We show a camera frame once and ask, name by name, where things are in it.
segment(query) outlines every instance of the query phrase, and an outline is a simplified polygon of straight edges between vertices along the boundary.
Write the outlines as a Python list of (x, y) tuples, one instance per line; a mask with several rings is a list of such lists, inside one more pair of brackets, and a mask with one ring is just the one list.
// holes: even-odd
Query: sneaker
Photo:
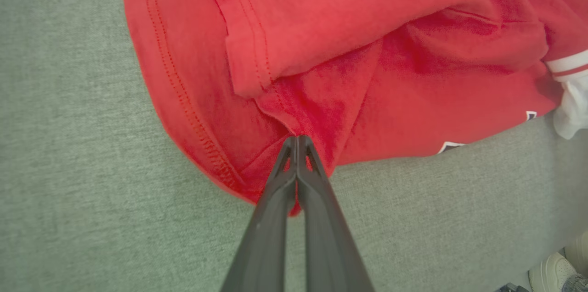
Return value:
[(529, 271), (529, 282), (533, 292), (561, 292), (565, 281), (575, 274), (571, 263), (556, 253)]
[(578, 273), (588, 277), (588, 231), (565, 248), (565, 257)]

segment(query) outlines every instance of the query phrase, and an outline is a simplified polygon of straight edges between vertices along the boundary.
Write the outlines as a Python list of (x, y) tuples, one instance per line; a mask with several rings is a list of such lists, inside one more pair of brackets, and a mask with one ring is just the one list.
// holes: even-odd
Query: stitching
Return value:
[(261, 76), (259, 75), (259, 64), (258, 64), (258, 57), (257, 57), (257, 39), (256, 39), (256, 35), (255, 35), (255, 31), (254, 31), (254, 26), (251, 22), (251, 20), (249, 19), (249, 16), (247, 15), (247, 12), (245, 11), (245, 7), (243, 5), (243, 2), (241, 0), (237, 0), (239, 2), (239, 5), (241, 6), (241, 10), (243, 11), (243, 15), (245, 16), (245, 20), (247, 20), (247, 24), (249, 25), (249, 29), (251, 31), (251, 35), (253, 37), (253, 49), (254, 49), (254, 63), (255, 63), (255, 75), (257, 76), (258, 82), (259, 82), (259, 87), (261, 88), (262, 91), (265, 91), (265, 87), (263, 87), (263, 83), (261, 81)]
[[(269, 53), (268, 53), (268, 48), (267, 48), (267, 35), (266, 35), (266, 31), (265, 31), (265, 29), (263, 29), (263, 26), (261, 24), (261, 20), (259, 19), (259, 16), (258, 16), (257, 12), (254, 9), (253, 3), (251, 3), (251, 0), (247, 0), (247, 2), (249, 4), (249, 8), (251, 9), (251, 11), (254, 14), (254, 17), (255, 17), (255, 19), (257, 21), (257, 24), (259, 26), (259, 30), (261, 31), (261, 34), (262, 34), (262, 37), (263, 37), (264, 52), (265, 52), (265, 68), (266, 68), (267, 76), (269, 77), (270, 83), (273, 83), (275, 80), (271, 76), (271, 69), (269, 68)], [(276, 90), (276, 84), (273, 85), (273, 93), (276, 95), (277, 102), (280, 104), (280, 106), (282, 108), (282, 111), (286, 112), (286, 107), (284, 106), (284, 103), (282, 101), (282, 98), (279, 95), (278, 91)]]
[(249, 4), (249, 8), (251, 9), (251, 11), (254, 14), (254, 17), (255, 17), (255, 19), (257, 21), (257, 24), (259, 26), (259, 30), (261, 30), (261, 34), (262, 34), (262, 37), (263, 37), (263, 43), (264, 43), (264, 47), (265, 47), (265, 49), (264, 49), (264, 52), (265, 52), (265, 67), (266, 67), (266, 70), (267, 70), (267, 76), (269, 77), (269, 81), (270, 82), (273, 82), (273, 78), (271, 77), (271, 71), (269, 69), (269, 54), (267, 52), (267, 36), (266, 36), (266, 32), (265, 32), (265, 29), (263, 29), (263, 26), (261, 24), (261, 21), (259, 20), (259, 16), (258, 16), (257, 12), (255, 11), (254, 5), (251, 3), (251, 0), (247, 0), (247, 2)]
[[(208, 135), (206, 129), (204, 129), (204, 126), (200, 122), (200, 119), (198, 118), (197, 114), (194, 112), (191, 100), (187, 95), (186, 88), (184, 87), (182, 80), (180, 79), (180, 77), (177, 73), (176, 66), (174, 64), (174, 60), (173, 60), (172, 55), (170, 53), (170, 48), (167, 46), (167, 41), (168, 41), (167, 31), (165, 30), (164, 22), (161, 18), (158, 0), (153, 0), (153, 6), (155, 7), (155, 11), (157, 12), (158, 21), (159, 21), (159, 24), (160, 24), (161, 29), (163, 31), (163, 39), (160, 37), (158, 27), (155, 22), (155, 18), (153, 17), (153, 11), (149, 7), (149, 5), (150, 5), (149, 0), (146, 0), (146, 5), (147, 5), (147, 13), (149, 14), (149, 18), (151, 19), (151, 24), (153, 25), (153, 31), (155, 33), (155, 38), (157, 41), (159, 54), (160, 54), (162, 63), (164, 65), (164, 70), (166, 72), (166, 76), (168, 77), (168, 82), (170, 83), (170, 85), (172, 86), (172, 89), (174, 89), (174, 92), (178, 96), (178, 100), (180, 102), (180, 105), (184, 110), (185, 118), (189, 121), (190, 127), (192, 128), (192, 130), (195, 131), (195, 133), (199, 137), (200, 144), (204, 148), (204, 151), (206, 152), (206, 156), (212, 162), (214, 169), (218, 172), (220, 181), (223, 184), (230, 187), (231, 189), (233, 189), (235, 187), (235, 181), (236, 181), (235, 176), (231, 172), (231, 168), (227, 164), (226, 160), (222, 157), (222, 154), (219, 151), (218, 147), (216, 147), (215, 144), (210, 139), (210, 136)], [(170, 64), (168, 64), (166, 62), (166, 55), (167, 55), (167, 58), (170, 60)], [(171, 74), (173, 74), (175, 76), (175, 79), (177, 80), (178, 84), (180, 85), (182, 92), (179, 91), (175, 82), (172, 80)]]

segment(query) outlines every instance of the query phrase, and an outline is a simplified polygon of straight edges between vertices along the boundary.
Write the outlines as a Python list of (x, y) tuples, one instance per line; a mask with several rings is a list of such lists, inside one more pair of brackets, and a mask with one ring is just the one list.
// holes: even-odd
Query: white sneaker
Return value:
[(561, 292), (565, 281), (575, 274), (569, 261), (556, 253), (529, 271), (529, 282), (533, 292)]
[(588, 276), (588, 231), (565, 248), (565, 257), (585, 276)]

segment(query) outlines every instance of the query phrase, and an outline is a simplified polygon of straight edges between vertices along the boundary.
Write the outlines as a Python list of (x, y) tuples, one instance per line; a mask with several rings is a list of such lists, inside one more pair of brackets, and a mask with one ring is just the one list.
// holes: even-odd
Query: red shirt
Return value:
[(256, 202), (290, 135), (310, 135), (330, 174), (340, 164), (431, 156), (553, 110), (562, 89), (543, 61), (588, 49), (587, 1), (124, 7), (166, 131), (219, 187)]

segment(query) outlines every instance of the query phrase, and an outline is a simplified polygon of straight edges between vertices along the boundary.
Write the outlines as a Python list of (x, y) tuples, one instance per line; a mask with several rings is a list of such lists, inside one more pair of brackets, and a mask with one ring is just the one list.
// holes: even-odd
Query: gray fabric surface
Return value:
[[(253, 207), (153, 110), (122, 0), (0, 0), (0, 291), (216, 291)], [(550, 117), (332, 183), (378, 291), (494, 291), (588, 227), (588, 133)], [(286, 285), (304, 284), (303, 215)]]

